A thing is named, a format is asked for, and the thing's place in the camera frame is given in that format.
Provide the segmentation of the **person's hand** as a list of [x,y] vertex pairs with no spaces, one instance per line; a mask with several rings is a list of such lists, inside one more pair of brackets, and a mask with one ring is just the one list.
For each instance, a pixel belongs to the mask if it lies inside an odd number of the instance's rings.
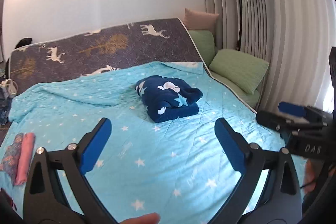
[[158,224],[161,217],[158,213],[150,213],[136,218],[126,219],[120,224]]

